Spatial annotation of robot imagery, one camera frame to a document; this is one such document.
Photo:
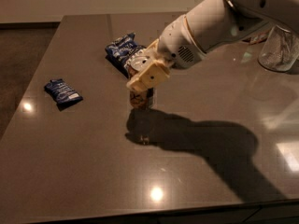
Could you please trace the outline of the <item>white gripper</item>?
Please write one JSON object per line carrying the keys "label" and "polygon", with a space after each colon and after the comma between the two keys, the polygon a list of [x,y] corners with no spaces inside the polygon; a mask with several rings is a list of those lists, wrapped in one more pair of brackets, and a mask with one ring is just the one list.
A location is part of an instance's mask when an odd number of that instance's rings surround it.
{"label": "white gripper", "polygon": [[167,81],[170,70],[164,65],[163,56],[176,69],[189,69],[206,57],[192,37],[185,15],[169,24],[159,39],[133,55],[130,65],[145,68],[130,79],[127,88],[140,93]]}

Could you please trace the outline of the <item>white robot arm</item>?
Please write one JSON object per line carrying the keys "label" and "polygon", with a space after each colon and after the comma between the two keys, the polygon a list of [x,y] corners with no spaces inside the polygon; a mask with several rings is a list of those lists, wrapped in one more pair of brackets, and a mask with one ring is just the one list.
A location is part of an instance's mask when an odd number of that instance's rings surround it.
{"label": "white robot arm", "polygon": [[299,0],[204,0],[167,25],[159,38],[132,59],[141,70],[127,88],[142,92],[169,79],[170,69],[188,69],[219,46],[239,41],[267,23],[299,30]]}

